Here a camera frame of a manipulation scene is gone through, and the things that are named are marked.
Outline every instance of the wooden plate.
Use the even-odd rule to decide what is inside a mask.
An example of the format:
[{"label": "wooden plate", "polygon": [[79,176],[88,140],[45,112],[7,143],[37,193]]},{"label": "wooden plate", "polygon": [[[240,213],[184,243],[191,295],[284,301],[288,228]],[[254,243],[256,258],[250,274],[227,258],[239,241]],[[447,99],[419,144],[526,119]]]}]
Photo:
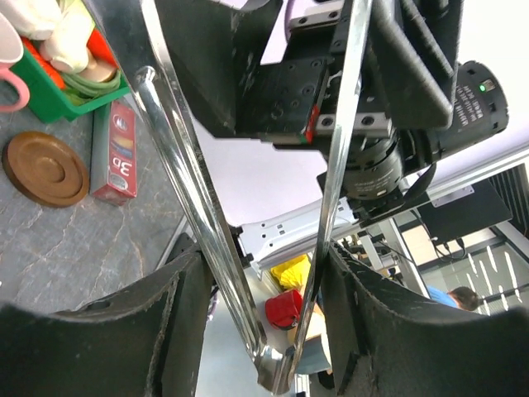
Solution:
[{"label": "wooden plate", "polygon": [[75,152],[44,132],[22,132],[4,147],[7,177],[29,199],[64,208],[88,193],[88,170]]}]

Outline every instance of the gray marble countertop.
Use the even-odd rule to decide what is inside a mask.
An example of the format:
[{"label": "gray marble countertop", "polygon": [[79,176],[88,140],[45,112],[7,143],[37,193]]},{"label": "gray marble countertop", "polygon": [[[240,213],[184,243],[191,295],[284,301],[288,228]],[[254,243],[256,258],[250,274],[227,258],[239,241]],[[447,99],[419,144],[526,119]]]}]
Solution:
[{"label": "gray marble countertop", "polygon": [[[0,84],[0,103],[13,98]],[[0,300],[46,313],[75,309],[155,268],[183,211],[137,121],[138,196],[123,207],[91,196],[70,208],[42,207],[0,170]],[[92,114],[45,125],[29,108],[0,113],[0,144],[19,132],[46,132],[70,145],[89,168],[92,122]]]}]

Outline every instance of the blue shirt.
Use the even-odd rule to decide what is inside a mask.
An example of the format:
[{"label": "blue shirt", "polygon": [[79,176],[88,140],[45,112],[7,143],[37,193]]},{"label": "blue shirt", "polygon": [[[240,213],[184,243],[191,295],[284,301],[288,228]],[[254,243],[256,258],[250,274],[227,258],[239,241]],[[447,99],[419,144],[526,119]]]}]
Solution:
[{"label": "blue shirt", "polygon": [[445,304],[446,306],[451,306],[452,308],[457,308],[457,303],[446,292],[443,292],[437,288],[433,288],[429,285],[427,286],[427,289],[432,300],[435,300],[440,304]]}]

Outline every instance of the red box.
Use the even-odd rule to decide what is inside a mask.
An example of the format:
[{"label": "red box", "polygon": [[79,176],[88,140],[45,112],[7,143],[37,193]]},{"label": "red box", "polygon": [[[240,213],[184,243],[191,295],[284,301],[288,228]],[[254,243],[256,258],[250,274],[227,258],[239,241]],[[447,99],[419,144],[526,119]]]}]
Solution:
[{"label": "red box", "polygon": [[122,100],[94,112],[90,191],[123,205],[137,195],[136,114]]}]

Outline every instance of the person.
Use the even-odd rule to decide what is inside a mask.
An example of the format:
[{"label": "person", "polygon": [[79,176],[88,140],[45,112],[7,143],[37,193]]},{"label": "person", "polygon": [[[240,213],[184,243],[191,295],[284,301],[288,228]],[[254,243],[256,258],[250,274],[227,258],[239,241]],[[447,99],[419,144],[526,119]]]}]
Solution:
[{"label": "person", "polygon": [[432,300],[452,308],[475,311],[479,307],[479,296],[469,287],[458,287],[450,292],[427,286]]}]

